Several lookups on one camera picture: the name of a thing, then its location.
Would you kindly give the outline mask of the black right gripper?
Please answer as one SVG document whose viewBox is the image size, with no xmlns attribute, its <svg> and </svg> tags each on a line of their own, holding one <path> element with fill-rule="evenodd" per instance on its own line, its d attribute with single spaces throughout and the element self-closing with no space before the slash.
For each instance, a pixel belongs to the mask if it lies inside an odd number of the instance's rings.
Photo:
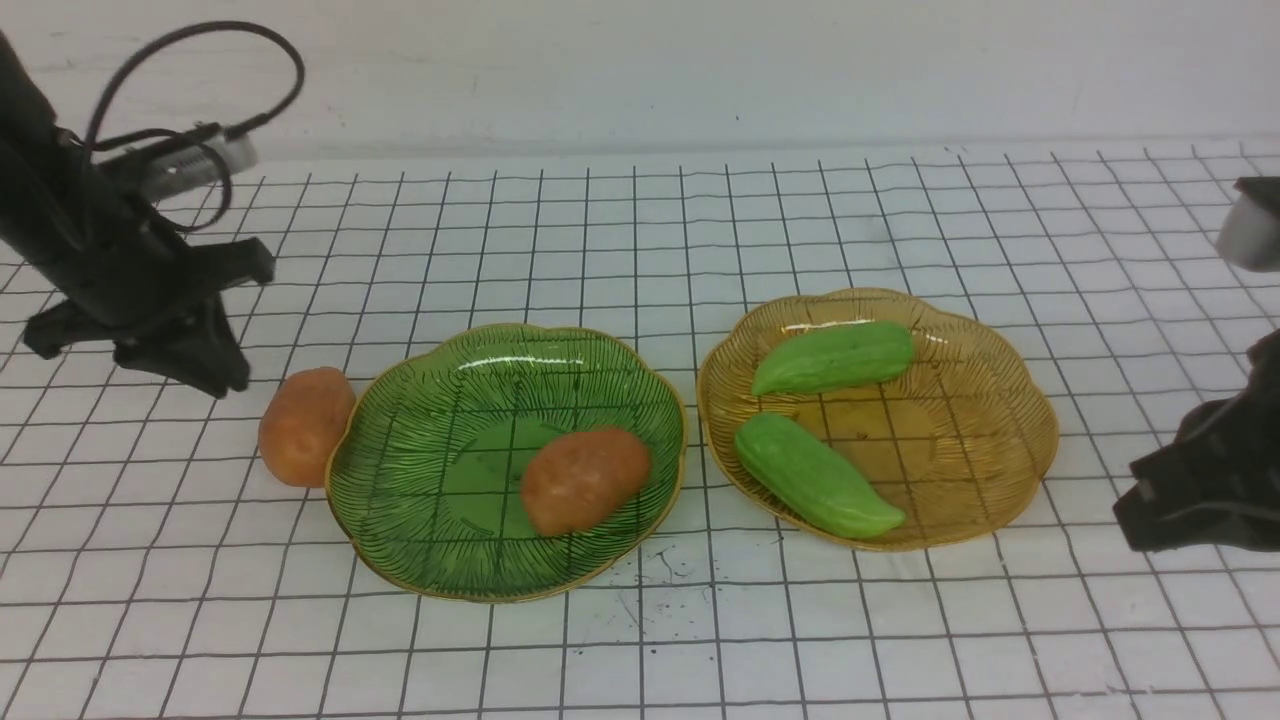
<svg viewBox="0 0 1280 720">
<path fill-rule="evenodd" d="M 1114 503 L 1128 546 L 1164 552 L 1201 544 L 1279 550 L 1279 332 L 1247 351 L 1245 388 L 1181 420 L 1176 443 L 1130 465 Z"/>
</svg>

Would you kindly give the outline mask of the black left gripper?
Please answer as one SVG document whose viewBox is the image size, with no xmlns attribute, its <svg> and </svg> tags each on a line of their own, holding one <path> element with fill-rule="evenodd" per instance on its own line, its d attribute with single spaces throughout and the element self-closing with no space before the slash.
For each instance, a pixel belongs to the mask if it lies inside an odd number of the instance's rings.
<svg viewBox="0 0 1280 720">
<path fill-rule="evenodd" d="M 109 341 L 118 366 L 223 398 L 247 389 L 251 369 L 219 293 L 271 282 L 274 256 L 256 238 L 189 246 L 186 236 L 200 223 L 165 218 L 159 202 L 125 193 L 95 167 L 113 156 L 102 128 L 125 82 L 148 59 L 197 37 L 174 29 L 132 54 L 81 133 L 60 127 L 14 47 L 3 44 L 3 240 L 65 296 L 26 323 L 22 341 L 33 354 L 52 359 L 72 345 Z M 250 137 L 275 115 L 268 109 L 220 126 Z M 211 184 L 220 192 L 215 220 L 230 209 L 232 178 L 227 190 Z"/>
</svg>

